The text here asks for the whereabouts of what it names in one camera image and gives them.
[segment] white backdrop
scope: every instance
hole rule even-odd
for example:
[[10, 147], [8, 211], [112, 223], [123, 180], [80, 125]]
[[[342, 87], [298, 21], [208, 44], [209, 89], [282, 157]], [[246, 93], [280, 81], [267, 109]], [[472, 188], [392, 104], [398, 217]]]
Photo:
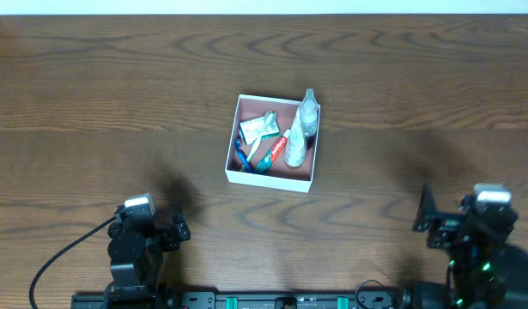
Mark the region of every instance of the white backdrop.
[[0, 0], [15, 14], [528, 13], [528, 0]]

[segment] blue pen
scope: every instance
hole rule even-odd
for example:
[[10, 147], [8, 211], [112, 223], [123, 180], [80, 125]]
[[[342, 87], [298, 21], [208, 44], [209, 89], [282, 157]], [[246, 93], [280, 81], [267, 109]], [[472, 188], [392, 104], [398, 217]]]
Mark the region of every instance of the blue pen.
[[245, 153], [240, 149], [241, 145], [242, 144], [240, 143], [240, 139], [237, 138], [235, 140], [235, 150], [237, 150], [237, 156], [239, 156], [240, 162], [243, 164], [246, 171], [249, 173], [254, 173], [254, 169], [252, 169], [252, 167], [250, 166], [250, 163], [248, 163], [248, 161], [246, 160]]

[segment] green strip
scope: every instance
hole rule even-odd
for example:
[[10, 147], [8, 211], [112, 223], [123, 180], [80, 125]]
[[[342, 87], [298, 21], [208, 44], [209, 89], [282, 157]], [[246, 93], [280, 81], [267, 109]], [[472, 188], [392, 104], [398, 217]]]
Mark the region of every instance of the green strip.
[[236, 297], [226, 298], [226, 309], [237, 309], [237, 298]]
[[338, 309], [349, 309], [349, 299], [347, 297], [338, 297]]

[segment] wood grain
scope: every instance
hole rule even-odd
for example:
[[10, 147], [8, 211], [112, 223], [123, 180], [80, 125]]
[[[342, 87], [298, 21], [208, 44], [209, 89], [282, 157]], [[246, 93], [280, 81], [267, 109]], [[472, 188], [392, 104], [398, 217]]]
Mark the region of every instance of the wood grain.
[[[229, 184], [238, 94], [323, 107], [309, 194]], [[528, 16], [0, 16], [0, 308], [149, 191], [193, 234], [164, 276], [220, 290], [444, 280], [411, 222], [476, 182], [513, 191], [528, 250]], [[64, 308], [111, 276], [104, 232], [42, 277]]]

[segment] open box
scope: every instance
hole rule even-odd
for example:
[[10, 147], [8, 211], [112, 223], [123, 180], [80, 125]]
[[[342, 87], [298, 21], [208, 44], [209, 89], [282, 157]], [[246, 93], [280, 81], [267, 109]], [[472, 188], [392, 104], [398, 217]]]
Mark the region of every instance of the open box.
[[[255, 173], [242, 173], [239, 172], [242, 163], [235, 151], [235, 139], [240, 138], [239, 123], [241, 121], [261, 117], [268, 110], [272, 110], [277, 112], [276, 121], [282, 135], [282, 133], [292, 125], [296, 110], [300, 104], [301, 102], [294, 100], [273, 99], [244, 94], [239, 95], [233, 129], [231, 131], [231, 139], [229, 140], [229, 152], [225, 168], [229, 182], [298, 192], [309, 191], [313, 182], [315, 151], [317, 149], [317, 141], [319, 140], [319, 123], [321, 119], [320, 110], [315, 141], [311, 148], [307, 150], [306, 159], [300, 167], [293, 168], [287, 165], [284, 161], [285, 147], [273, 162], [273, 165], [267, 174], [259, 175]], [[251, 163], [253, 166], [256, 166], [262, 158], [264, 158], [279, 137], [280, 136], [275, 136], [262, 140], [258, 150], [252, 157]], [[251, 147], [252, 145], [245, 145], [243, 143], [241, 149], [248, 155]]]

